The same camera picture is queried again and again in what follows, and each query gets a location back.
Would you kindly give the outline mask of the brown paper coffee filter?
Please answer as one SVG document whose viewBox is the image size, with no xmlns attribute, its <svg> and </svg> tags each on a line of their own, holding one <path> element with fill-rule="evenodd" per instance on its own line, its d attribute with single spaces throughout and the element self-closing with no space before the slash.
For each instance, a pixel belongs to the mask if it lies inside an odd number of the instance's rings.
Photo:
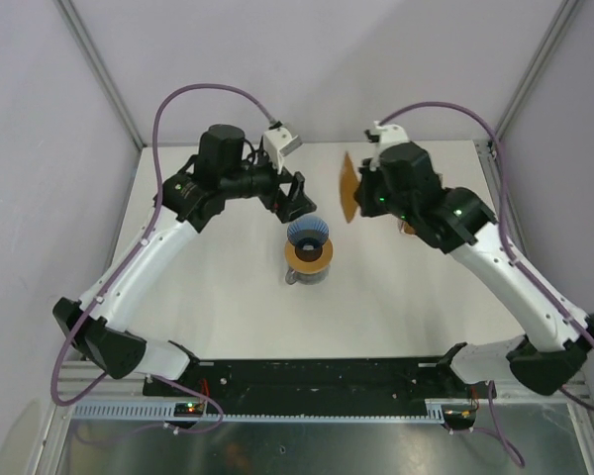
<svg viewBox="0 0 594 475">
<path fill-rule="evenodd" d="M 358 190 L 359 184 L 350 155 L 346 152 L 340 172 L 339 193 L 342 211 L 347 223 L 352 222 L 358 209 L 354 194 Z"/>
</svg>

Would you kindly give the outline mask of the round wooden dripper holder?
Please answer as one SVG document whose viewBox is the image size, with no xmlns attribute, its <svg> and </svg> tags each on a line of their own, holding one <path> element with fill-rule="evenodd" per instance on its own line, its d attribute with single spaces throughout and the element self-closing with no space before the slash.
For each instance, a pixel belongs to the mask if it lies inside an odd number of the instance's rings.
<svg viewBox="0 0 594 475">
<path fill-rule="evenodd" d="M 289 268 L 298 273 L 314 275 L 326 270 L 333 260 L 334 247 L 330 239 L 322 246 L 303 249 L 287 241 L 284 246 L 284 257 Z"/>
</svg>

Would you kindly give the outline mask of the grey glass carafe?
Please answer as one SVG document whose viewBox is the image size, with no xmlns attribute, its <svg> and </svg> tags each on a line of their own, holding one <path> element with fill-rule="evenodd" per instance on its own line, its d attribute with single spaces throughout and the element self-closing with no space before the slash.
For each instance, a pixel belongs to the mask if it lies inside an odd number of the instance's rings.
<svg viewBox="0 0 594 475">
<path fill-rule="evenodd" d="M 327 278 L 330 268 L 331 266 L 326 266 L 318 272 L 305 273 L 289 266 L 285 274 L 284 281 L 287 285 L 316 285 L 323 282 Z"/>
</svg>

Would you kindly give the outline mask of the orange coffee filter box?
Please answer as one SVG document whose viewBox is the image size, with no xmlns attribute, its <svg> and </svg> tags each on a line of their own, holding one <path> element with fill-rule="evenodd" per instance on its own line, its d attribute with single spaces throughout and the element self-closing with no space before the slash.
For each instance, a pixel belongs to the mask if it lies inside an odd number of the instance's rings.
<svg viewBox="0 0 594 475">
<path fill-rule="evenodd" d="M 400 232 L 409 236 L 414 236 L 416 234 L 416 230 L 406 221 L 400 222 Z"/>
</svg>

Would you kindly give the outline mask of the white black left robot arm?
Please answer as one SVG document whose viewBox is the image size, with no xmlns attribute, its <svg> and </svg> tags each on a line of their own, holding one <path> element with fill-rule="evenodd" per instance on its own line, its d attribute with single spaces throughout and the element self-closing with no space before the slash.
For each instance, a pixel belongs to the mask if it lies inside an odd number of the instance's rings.
<svg viewBox="0 0 594 475">
<path fill-rule="evenodd" d="M 155 198 L 155 220 L 148 220 L 118 262 L 78 300 L 60 299 L 53 316 L 74 347 L 107 375 L 122 379 L 133 372 L 164 378 L 175 394 L 192 393 L 199 383 L 194 357 L 182 345 L 130 333 L 139 303 L 174 257 L 221 214 L 227 201 L 258 199 L 283 223 L 316 211 L 304 192 L 305 179 L 284 167 L 301 145 L 286 126 L 266 131 L 255 162 L 243 158 L 243 130 L 214 125 L 202 136 L 196 154 L 162 184 Z"/>
</svg>

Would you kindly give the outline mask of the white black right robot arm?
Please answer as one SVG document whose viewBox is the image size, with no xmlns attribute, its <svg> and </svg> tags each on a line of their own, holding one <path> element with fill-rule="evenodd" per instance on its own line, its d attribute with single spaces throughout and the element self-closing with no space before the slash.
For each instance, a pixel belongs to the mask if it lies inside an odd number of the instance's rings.
<svg viewBox="0 0 594 475">
<path fill-rule="evenodd" d="M 443 186 L 430 154 L 416 143 L 378 147 L 360 166 L 346 157 L 340 195 L 348 221 L 392 215 L 410 225 L 419 240 L 477 277 L 522 328 L 512 339 L 453 347 L 437 372 L 445 395 L 508 377 L 550 396 L 565 389 L 594 351 L 594 314 L 549 285 L 474 191 Z"/>
</svg>

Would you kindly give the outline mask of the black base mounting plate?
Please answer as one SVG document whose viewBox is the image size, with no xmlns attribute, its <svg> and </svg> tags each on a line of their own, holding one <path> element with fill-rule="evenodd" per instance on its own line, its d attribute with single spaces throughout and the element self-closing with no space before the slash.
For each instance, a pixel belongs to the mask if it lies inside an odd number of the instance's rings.
<svg viewBox="0 0 594 475">
<path fill-rule="evenodd" d="M 199 360 L 177 380 L 209 389 L 225 409 L 299 409 L 316 412 L 402 406 L 430 399 L 485 400 L 487 385 L 460 381 L 437 356 L 346 359 Z"/>
</svg>

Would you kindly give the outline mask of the aluminium frame post right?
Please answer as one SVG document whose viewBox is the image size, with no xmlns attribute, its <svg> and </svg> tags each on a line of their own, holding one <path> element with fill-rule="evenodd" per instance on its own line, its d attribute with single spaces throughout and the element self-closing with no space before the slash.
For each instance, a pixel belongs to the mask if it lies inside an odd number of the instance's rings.
<svg viewBox="0 0 594 475">
<path fill-rule="evenodd" d="M 513 128 L 583 5 L 581 0 L 560 2 L 499 119 L 496 134 L 500 141 L 504 141 Z"/>
</svg>

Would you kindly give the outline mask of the aluminium frame post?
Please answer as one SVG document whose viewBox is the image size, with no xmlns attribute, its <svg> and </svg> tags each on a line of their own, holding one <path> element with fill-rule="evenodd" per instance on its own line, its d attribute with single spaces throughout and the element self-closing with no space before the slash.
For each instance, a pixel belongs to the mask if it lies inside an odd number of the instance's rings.
<svg viewBox="0 0 594 475">
<path fill-rule="evenodd" d="M 583 5 L 581 0 L 560 2 L 499 119 L 496 134 L 500 141 L 504 141 L 513 128 Z"/>
<path fill-rule="evenodd" d="M 124 132 L 135 149 L 141 151 L 146 143 L 74 2 L 54 0 L 53 4 Z"/>
</svg>

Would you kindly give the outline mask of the aluminium frame post left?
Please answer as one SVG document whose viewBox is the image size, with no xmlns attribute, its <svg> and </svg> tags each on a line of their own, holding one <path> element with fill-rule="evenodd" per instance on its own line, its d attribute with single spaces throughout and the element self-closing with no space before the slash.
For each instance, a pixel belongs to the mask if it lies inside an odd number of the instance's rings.
<svg viewBox="0 0 594 475">
<path fill-rule="evenodd" d="M 74 2 L 54 0 L 53 4 L 124 132 L 135 149 L 141 151 L 146 143 Z"/>
</svg>

